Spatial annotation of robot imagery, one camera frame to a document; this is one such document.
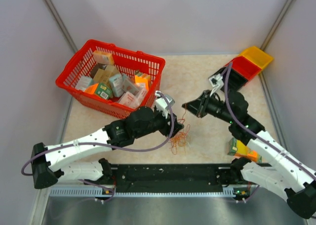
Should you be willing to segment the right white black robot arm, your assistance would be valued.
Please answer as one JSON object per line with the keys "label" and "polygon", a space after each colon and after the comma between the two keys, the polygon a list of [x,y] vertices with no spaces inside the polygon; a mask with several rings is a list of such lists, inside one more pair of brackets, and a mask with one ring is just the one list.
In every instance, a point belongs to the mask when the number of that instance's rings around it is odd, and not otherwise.
{"label": "right white black robot arm", "polygon": [[205,90],[195,100],[182,104],[198,118],[212,115],[229,123],[229,132],[248,148],[259,153],[274,172],[243,159],[230,171],[236,183],[253,182],[282,198],[304,219],[316,216],[316,172],[278,144],[265,127],[248,112],[248,102],[240,92],[231,91],[222,101],[218,94]]}

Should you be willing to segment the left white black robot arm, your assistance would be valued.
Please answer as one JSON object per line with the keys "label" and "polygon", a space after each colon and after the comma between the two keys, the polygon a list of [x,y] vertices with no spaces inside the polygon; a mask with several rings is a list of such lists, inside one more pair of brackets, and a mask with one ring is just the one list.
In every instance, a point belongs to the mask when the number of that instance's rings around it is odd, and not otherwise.
{"label": "left white black robot arm", "polygon": [[84,137],[56,145],[38,143],[31,157],[35,189],[51,187],[68,180],[90,180],[108,183],[112,178],[106,160],[79,163],[80,159],[111,150],[130,151],[138,138],[159,132],[167,140],[184,128],[177,116],[168,110],[140,107],[124,119],[116,120]]}

